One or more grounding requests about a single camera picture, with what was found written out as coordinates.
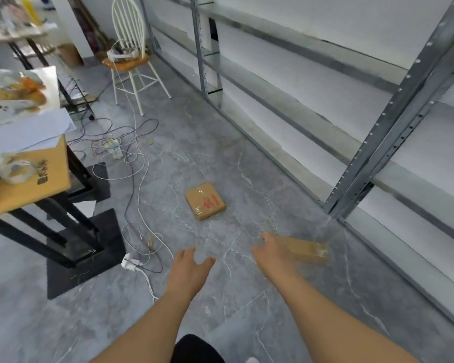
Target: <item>white chair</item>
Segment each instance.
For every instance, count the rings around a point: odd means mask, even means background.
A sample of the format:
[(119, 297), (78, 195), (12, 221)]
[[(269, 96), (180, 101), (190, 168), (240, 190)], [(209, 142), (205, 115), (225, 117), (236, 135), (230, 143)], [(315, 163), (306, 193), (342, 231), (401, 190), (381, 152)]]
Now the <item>white chair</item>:
[[(111, 76), (113, 78), (113, 87), (114, 87), (114, 99), (116, 105), (118, 105), (118, 94), (116, 90), (121, 90), (127, 94), (134, 94), (136, 97), (136, 102), (138, 103), (139, 112), (141, 115), (144, 115), (143, 109), (141, 108), (141, 103), (139, 102), (138, 93), (140, 91), (148, 89), (151, 85), (156, 82), (159, 82), (165, 91), (166, 95), (171, 99), (170, 94), (166, 90), (163, 81), (158, 76), (156, 70), (151, 65), (150, 57), (145, 52), (145, 20), (139, 11), (138, 6), (133, 0), (113, 0), (112, 6), (112, 16), (114, 29), (116, 30), (116, 35), (118, 36), (119, 43), (121, 48), (129, 48), (134, 46), (139, 50), (139, 58), (135, 60), (129, 60), (125, 62), (112, 62), (108, 58), (103, 60), (103, 65), (108, 66), (111, 69)], [(151, 71), (156, 76), (153, 78), (151, 76), (143, 75), (139, 72), (138, 66), (148, 63)], [(131, 84), (133, 85), (133, 91), (129, 91), (123, 88), (116, 86), (115, 71), (118, 73), (120, 78), (120, 83), (130, 79)], [(121, 78), (120, 72), (127, 72), (128, 76)], [(134, 82), (134, 76), (138, 76), (141, 85), (140, 89), (136, 88), (136, 83)], [(145, 85), (143, 78), (153, 80), (151, 83)]]

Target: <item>cardboard box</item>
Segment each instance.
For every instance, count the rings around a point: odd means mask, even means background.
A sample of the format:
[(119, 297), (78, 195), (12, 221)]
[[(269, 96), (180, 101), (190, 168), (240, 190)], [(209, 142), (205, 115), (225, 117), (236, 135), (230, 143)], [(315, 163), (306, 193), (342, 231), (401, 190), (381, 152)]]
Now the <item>cardboard box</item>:
[(198, 220), (207, 219), (227, 207), (210, 182), (189, 189), (185, 193), (185, 198)]
[(276, 238), (288, 246), (297, 261), (316, 265), (326, 265), (328, 262), (328, 250), (325, 244), (291, 237), (276, 236)]

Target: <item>table top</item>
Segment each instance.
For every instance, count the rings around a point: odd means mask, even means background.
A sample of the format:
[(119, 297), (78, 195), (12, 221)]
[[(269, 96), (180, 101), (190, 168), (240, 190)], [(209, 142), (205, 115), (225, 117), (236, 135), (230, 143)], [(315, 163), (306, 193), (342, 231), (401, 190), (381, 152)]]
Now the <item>table top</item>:
[(20, 29), (10, 35), (0, 34), (0, 43), (14, 42), (25, 38), (36, 38), (47, 35), (49, 30), (57, 29), (56, 23), (44, 23), (42, 26), (29, 26)]
[[(47, 103), (42, 105), (40, 109), (46, 111), (60, 108), (55, 66), (32, 71), (42, 79), (45, 85), (45, 90), (42, 90), (42, 93), (47, 97)], [(67, 145), (64, 135), (61, 136), (54, 148), (21, 152), (15, 158), (17, 160), (27, 160), (37, 165), (37, 173), (27, 181), (17, 184), (9, 184), (0, 179), (0, 214), (32, 204), (71, 188), (67, 162)]]

